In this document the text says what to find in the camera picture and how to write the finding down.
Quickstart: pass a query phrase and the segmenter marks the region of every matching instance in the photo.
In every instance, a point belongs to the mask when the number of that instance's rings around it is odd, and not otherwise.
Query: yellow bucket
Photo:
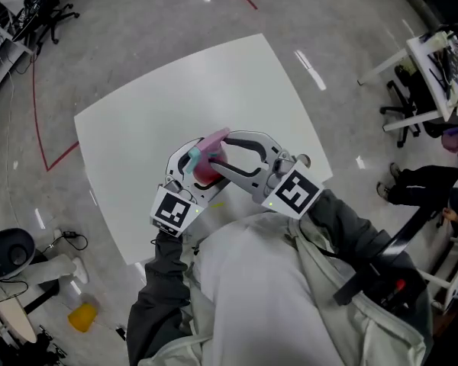
[[[84,303],[68,315],[68,320],[74,328],[80,332],[86,332],[96,317],[97,310],[89,303]]]

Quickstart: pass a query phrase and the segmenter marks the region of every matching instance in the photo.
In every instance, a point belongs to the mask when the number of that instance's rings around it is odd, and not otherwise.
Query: office chair
[[[405,86],[411,96],[406,98],[395,84],[393,80],[387,83],[387,88],[389,90],[394,90],[397,94],[399,101],[401,102],[401,107],[381,107],[380,114],[385,114],[388,111],[398,112],[404,115],[405,118],[410,118],[416,114],[427,113],[428,111],[436,110],[436,104],[434,99],[431,96],[429,88],[424,81],[421,73],[419,71],[414,72],[412,75],[404,69],[403,66],[395,67],[395,74],[398,79]],[[436,124],[431,121],[423,122],[424,130],[428,136],[433,138],[438,138],[443,134],[446,129],[455,127],[453,124]],[[406,126],[402,128],[402,137],[397,141],[397,147],[402,148],[407,140],[408,131],[412,130],[412,126]],[[412,130],[412,136],[417,137],[421,134],[421,128],[419,124],[414,125],[414,130]]]
[[[66,10],[73,8],[73,4],[66,4],[57,8],[60,0],[24,0],[24,8],[19,12],[17,19],[20,30],[15,34],[13,41],[20,40],[35,32],[40,26],[45,26],[43,32],[37,38],[37,55],[43,46],[42,39],[48,31],[51,32],[51,40],[58,44],[60,40],[55,38],[54,32],[59,22],[67,18],[79,18],[78,12],[66,13]]]

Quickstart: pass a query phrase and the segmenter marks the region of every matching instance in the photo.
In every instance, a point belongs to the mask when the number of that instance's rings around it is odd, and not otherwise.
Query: tabletop
[[[223,127],[269,134],[306,153],[319,181],[332,176],[321,143],[289,77],[262,34],[184,57],[124,85],[75,117],[86,172],[105,222],[128,264],[154,255],[149,213],[166,163],[179,147]],[[251,151],[226,146],[246,171]],[[228,185],[191,225],[208,235],[262,207]]]
[[[429,91],[434,99],[434,103],[445,121],[448,121],[454,110],[454,104],[447,100],[444,90],[440,83],[434,78],[431,70],[436,77],[441,77],[438,68],[429,59],[428,54],[432,53],[427,45],[423,44],[419,37],[412,38],[406,42],[408,54],[413,58],[419,71],[426,82]]]

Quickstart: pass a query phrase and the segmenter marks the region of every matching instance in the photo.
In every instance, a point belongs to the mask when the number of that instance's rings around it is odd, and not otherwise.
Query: black pants
[[[450,190],[458,180],[458,168],[428,165],[415,171],[405,169],[389,192],[391,204],[446,207]]]

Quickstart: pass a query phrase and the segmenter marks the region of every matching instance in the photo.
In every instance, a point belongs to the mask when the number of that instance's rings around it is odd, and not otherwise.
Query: sneaker
[[[390,175],[392,175],[395,181],[397,181],[398,177],[402,173],[400,167],[397,165],[397,163],[393,162],[390,164],[389,169],[390,169]]]
[[[385,183],[382,183],[379,181],[378,184],[376,185],[376,192],[380,197],[385,199],[387,202],[389,201],[390,188],[387,187]]]
[[[76,266],[75,272],[73,272],[73,275],[77,277],[80,282],[83,284],[88,284],[89,282],[89,273],[86,272],[85,265],[83,264],[83,260],[81,258],[74,258],[72,262]]]

